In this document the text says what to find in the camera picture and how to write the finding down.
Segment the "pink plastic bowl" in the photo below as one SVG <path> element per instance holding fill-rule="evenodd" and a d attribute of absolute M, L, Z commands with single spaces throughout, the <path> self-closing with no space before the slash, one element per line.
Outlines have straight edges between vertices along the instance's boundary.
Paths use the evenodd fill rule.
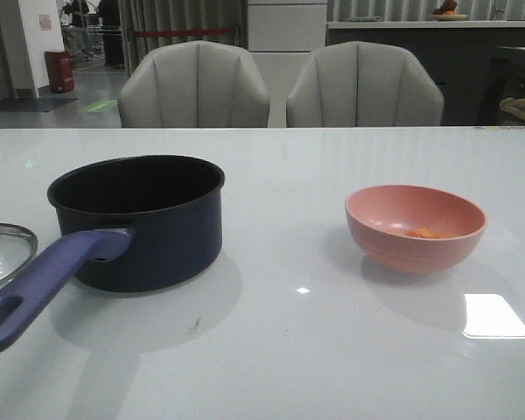
<path fill-rule="evenodd" d="M 375 185 L 351 193 L 346 219 L 356 244 L 372 260 L 411 274 L 430 274 L 463 262 L 487 227 L 487 215 L 454 193 L 419 185 Z M 414 228 L 444 237 L 409 237 Z"/>

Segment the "fruit plate on counter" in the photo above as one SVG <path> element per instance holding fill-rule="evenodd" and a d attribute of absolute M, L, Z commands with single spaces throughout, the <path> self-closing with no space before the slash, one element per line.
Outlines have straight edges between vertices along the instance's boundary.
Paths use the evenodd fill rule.
<path fill-rule="evenodd" d="M 458 2 L 454 0 L 444 0 L 441 5 L 432 12 L 432 19 L 435 21 L 460 21 L 468 18 L 466 14 L 457 12 Z"/>

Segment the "white cabinet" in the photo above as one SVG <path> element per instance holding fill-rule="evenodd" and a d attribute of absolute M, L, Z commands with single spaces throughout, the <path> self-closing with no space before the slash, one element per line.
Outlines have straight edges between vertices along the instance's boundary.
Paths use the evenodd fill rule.
<path fill-rule="evenodd" d="M 286 100 L 305 57 L 326 42 L 326 1 L 248 1 L 248 49 L 269 90 L 268 125 L 286 125 Z"/>

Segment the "grey upholstered chair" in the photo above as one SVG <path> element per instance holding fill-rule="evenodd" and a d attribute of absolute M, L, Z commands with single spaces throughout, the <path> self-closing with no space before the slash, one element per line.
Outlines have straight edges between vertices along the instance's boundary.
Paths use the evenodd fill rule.
<path fill-rule="evenodd" d="M 265 128 L 270 95 L 251 52 L 199 40 L 149 52 L 118 111 L 124 128 Z"/>
<path fill-rule="evenodd" d="M 286 126 L 438 126 L 444 105 L 441 90 L 412 52 L 350 41 L 307 56 L 286 100 Z"/>

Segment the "person in dark clothes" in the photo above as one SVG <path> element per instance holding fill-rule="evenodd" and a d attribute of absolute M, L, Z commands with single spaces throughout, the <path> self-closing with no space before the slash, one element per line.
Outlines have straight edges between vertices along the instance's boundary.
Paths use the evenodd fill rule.
<path fill-rule="evenodd" d="M 104 30 L 103 50 L 105 66 L 123 68 L 123 37 L 118 1 L 101 0 L 97 7 L 97 15 L 101 18 L 101 28 Z"/>

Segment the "dark blue saucepan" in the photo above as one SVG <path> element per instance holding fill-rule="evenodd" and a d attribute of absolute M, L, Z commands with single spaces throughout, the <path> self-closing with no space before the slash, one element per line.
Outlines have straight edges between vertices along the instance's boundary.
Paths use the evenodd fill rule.
<path fill-rule="evenodd" d="M 0 353 L 66 282 L 145 292 L 187 281 L 221 252 L 223 170 L 197 157 L 115 158 L 49 186 L 60 236 L 0 289 Z"/>

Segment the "red barrier belt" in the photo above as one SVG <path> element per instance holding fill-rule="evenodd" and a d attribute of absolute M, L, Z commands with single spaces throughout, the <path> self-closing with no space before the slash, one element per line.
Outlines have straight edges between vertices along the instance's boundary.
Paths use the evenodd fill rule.
<path fill-rule="evenodd" d="M 223 27 L 213 29 L 195 29 L 195 30 L 171 30 L 171 31 L 134 31 L 135 38 L 173 38 L 189 36 L 215 36 L 234 34 L 234 27 Z"/>

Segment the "glass pot lid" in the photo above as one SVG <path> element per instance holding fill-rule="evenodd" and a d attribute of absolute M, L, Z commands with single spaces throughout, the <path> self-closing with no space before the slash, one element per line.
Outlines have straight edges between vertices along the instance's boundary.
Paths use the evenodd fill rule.
<path fill-rule="evenodd" d="M 35 256 L 38 238 L 28 228 L 0 223 L 0 287 Z"/>

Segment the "right grey upholstered chair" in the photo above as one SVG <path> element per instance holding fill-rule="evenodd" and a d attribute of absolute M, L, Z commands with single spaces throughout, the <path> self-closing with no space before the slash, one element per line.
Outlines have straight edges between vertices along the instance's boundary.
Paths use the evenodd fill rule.
<path fill-rule="evenodd" d="M 438 126 L 444 105 L 441 90 L 412 52 L 350 41 L 307 56 L 286 100 L 286 126 Z"/>

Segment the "left grey upholstered chair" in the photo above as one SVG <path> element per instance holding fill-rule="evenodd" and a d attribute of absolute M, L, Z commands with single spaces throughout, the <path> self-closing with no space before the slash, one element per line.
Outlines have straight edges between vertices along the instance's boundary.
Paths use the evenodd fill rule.
<path fill-rule="evenodd" d="M 251 52 L 199 40 L 149 52 L 118 111 L 124 128 L 265 128 L 270 95 Z"/>

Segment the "red bin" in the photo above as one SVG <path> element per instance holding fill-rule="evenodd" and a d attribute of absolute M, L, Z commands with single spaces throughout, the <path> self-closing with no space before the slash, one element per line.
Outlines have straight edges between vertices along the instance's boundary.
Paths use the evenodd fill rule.
<path fill-rule="evenodd" d="M 61 50 L 45 51 L 44 58 L 50 90 L 53 93 L 73 91 L 74 76 L 69 52 Z"/>

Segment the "orange ham slices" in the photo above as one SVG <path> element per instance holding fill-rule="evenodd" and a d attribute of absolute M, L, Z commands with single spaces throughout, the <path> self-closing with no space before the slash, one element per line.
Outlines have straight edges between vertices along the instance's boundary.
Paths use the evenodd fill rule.
<path fill-rule="evenodd" d="M 417 227 L 409 230 L 406 233 L 409 237 L 423 238 L 423 239 L 441 239 L 444 236 L 431 227 Z"/>

